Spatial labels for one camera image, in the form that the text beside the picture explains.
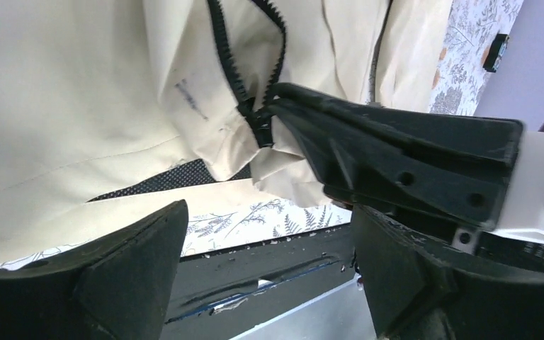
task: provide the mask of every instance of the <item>zipper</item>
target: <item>zipper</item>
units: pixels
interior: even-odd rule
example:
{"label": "zipper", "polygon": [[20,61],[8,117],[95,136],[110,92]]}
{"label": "zipper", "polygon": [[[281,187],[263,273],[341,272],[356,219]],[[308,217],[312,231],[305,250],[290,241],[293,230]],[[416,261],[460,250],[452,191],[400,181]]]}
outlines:
{"label": "zipper", "polygon": [[[280,56],[274,65],[272,74],[268,79],[266,90],[263,95],[262,108],[265,108],[274,99],[274,95],[270,91],[270,88],[272,85],[278,83],[283,69],[286,52],[287,30],[282,16],[269,0],[251,0],[251,2],[258,6],[259,9],[266,14],[266,16],[268,16],[272,23],[278,27],[280,34],[282,35]],[[237,110],[249,124],[249,127],[256,138],[257,145],[260,148],[272,147],[274,144],[271,127],[272,118],[270,115],[263,115],[262,108],[254,111],[255,98],[250,98],[247,94],[244,82],[237,71],[236,64],[234,63],[234,56],[230,50],[222,4],[220,3],[220,0],[208,0],[208,7],[210,10],[210,17],[212,19],[212,30],[214,42],[216,44],[217,56],[220,60],[226,80],[228,81],[232,93],[237,100]]]}

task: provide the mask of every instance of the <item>patterned fabric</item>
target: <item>patterned fabric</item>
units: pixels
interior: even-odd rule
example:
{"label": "patterned fabric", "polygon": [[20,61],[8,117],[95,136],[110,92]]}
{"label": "patterned fabric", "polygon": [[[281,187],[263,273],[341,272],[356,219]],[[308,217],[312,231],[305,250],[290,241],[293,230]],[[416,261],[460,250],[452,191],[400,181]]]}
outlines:
{"label": "patterned fabric", "polygon": [[[334,205],[303,209],[289,200],[275,199],[243,207],[224,215],[193,216],[188,223],[182,256],[290,237],[303,232],[349,223],[351,212]],[[41,259],[68,251],[81,244],[65,244],[37,254],[0,263],[0,268],[15,270]]]}
{"label": "patterned fabric", "polygon": [[[489,47],[497,33],[510,33],[522,3],[523,0],[453,0],[433,82],[430,112],[474,115],[491,75],[482,68]],[[508,62],[507,55],[506,51],[503,62]]]}

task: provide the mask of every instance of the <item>mesh lining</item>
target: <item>mesh lining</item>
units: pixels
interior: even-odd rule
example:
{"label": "mesh lining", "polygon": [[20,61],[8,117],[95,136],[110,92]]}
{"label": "mesh lining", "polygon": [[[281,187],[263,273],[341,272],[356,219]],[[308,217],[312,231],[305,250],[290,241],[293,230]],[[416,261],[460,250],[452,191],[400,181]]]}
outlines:
{"label": "mesh lining", "polygon": [[[249,169],[249,165],[244,167],[229,181],[247,178],[251,178],[251,170]],[[203,160],[197,159],[195,161],[190,161],[189,163],[177,166],[172,170],[162,172],[161,174],[148,178],[134,186],[112,191],[111,193],[106,193],[90,200],[89,202],[94,202],[96,200],[107,200],[109,198],[116,197],[139,195],[141,193],[155,193],[157,191],[185,188],[187,186],[200,186],[203,184],[211,184],[216,182],[217,181],[205,167]]]}

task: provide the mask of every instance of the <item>white fabric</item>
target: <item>white fabric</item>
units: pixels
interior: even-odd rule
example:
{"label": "white fabric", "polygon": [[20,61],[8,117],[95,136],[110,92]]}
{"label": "white fabric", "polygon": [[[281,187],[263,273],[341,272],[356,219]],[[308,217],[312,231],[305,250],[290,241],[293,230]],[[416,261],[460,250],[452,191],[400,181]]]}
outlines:
{"label": "white fabric", "polygon": [[[288,27],[281,81],[363,102],[388,0],[273,2]],[[222,6],[261,98],[278,30],[250,1]],[[205,0],[0,2],[0,261],[105,235],[181,197],[193,211],[270,194],[327,202],[288,131],[275,121],[275,147],[258,150],[235,105]],[[85,203],[199,157],[218,180],[251,162],[267,193],[242,181]]]}

